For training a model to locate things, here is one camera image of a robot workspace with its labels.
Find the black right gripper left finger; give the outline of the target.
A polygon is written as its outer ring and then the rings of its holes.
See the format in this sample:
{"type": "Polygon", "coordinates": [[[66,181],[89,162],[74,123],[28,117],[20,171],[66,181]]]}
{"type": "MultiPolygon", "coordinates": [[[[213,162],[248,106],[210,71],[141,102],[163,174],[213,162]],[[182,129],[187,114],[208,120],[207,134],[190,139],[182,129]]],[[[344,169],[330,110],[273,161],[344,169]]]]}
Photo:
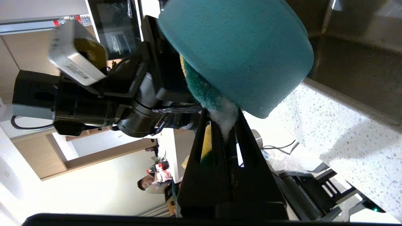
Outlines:
{"type": "Polygon", "coordinates": [[[212,163],[201,163],[208,121],[209,112],[203,109],[177,197],[183,218],[213,219],[215,207],[231,200],[224,141],[214,122],[211,122],[212,163]]]}

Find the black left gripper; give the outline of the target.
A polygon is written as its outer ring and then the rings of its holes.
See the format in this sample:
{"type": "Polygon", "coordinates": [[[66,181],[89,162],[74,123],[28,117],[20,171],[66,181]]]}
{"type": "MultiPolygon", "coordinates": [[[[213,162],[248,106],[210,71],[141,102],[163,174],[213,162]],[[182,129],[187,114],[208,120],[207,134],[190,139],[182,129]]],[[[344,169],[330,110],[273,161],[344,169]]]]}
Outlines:
{"type": "Polygon", "coordinates": [[[195,102],[182,71],[178,52],[157,23],[143,19],[144,40],[149,43],[151,63],[128,61],[109,73],[109,100],[114,102],[195,102]]]}

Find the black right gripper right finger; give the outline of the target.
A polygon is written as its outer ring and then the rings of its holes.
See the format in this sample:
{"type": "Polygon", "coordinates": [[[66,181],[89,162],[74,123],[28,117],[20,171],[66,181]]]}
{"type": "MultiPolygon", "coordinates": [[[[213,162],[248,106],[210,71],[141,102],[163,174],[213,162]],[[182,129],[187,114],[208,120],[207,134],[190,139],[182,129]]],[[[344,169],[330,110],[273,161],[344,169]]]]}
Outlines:
{"type": "Polygon", "coordinates": [[[235,219],[288,219],[286,201],[241,110],[229,134],[229,178],[235,219]]]}

